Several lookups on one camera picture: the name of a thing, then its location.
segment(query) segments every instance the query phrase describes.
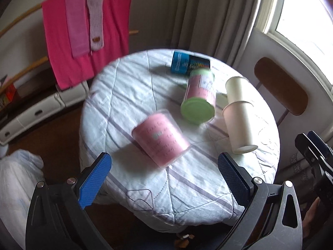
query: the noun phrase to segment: cream paper cup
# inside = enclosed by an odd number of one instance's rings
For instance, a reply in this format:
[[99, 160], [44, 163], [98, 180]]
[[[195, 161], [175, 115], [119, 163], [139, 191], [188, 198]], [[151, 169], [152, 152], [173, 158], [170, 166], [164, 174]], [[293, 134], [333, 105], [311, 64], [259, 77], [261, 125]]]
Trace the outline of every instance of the cream paper cup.
[[243, 76], [231, 77], [225, 83], [227, 90], [228, 103], [238, 101], [249, 101], [249, 81]]
[[234, 154], [243, 154], [258, 148], [253, 108], [250, 102], [238, 101], [228, 104], [222, 111]]

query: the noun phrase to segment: white tablecloth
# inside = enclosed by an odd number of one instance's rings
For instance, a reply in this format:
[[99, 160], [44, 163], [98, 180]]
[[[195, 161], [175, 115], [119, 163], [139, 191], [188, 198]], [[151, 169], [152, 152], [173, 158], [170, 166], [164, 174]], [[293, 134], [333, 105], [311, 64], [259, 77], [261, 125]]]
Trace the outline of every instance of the white tablecloth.
[[[179, 232], [188, 225], [234, 224], [239, 206], [216, 162], [228, 152], [251, 176], [273, 183], [279, 161], [279, 135], [268, 105], [251, 86], [259, 148], [243, 155], [231, 152], [222, 109], [225, 82], [240, 74], [221, 61], [210, 59], [215, 74], [215, 118], [200, 126], [182, 118], [180, 105], [187, 78], [170, 73], [174, 50], [150, 50], [117, 59], [95, 78], [84, 103], [80, 128], [81, 168], [101, 152], [113, 159], [112, 169], [96, 198], [118, 202], [151, 228]], [[132, 129], [150, 113], [168, 109], [192, 146], [181, 158], [161, 170], [131, 137]]]

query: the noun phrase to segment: drawer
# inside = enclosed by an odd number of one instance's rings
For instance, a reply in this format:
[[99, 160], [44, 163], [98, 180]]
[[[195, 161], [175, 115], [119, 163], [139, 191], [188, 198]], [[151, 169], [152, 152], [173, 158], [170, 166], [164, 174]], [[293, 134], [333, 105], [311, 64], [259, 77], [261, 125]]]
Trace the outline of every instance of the drawer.
[[47, 117], [59, 112], [64, 107], [65, 105], [61, 102], [61, 99], [59, 99], [58, 93], [55, 93], [21, 113], [17, 119], [25, 129], [28, 129]]
[[89, 88], [87, 82], [84, 81], [73, 88], [59, 91], [58, 93], [61, 100], [65, 103], [66, 107], [69, 107], [75, 103], [84, 101], [88, 92]]
[[10, 140], [18, 136], [24, 130], [24, 127], [20, 124], [17, 118], [14, 118], [0, 130], [0, 144], [7, 144]]

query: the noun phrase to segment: white plastic bag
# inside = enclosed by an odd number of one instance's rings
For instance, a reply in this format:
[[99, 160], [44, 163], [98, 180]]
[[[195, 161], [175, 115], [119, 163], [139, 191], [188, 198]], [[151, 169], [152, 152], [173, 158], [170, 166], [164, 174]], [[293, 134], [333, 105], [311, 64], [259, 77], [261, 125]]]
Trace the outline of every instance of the white plastic bag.
[[25, 249], [25, 229], [37, 182], [44, 180], [41, 157], [17, 150], [0, 160], [0, 218], [14, 240]]

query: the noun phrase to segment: light pink towel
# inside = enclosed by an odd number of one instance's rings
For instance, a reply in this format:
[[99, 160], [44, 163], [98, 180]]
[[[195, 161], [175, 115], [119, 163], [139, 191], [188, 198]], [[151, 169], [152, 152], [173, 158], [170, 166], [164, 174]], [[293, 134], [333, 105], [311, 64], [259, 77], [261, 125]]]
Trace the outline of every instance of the light pink towel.
[[73, 57], [89, 53], [86, 0], [65, 0], [69, 42]]
[[[80, 57], [72, 56], [65, 0], [43, 2], [47, 49], [60, 89], [94, 77], [105, 65], [129, 52], [128, 22], [131, 0], [103, 0], [104, 47]], [[85, 9], [89, 33], [88, 9]]]

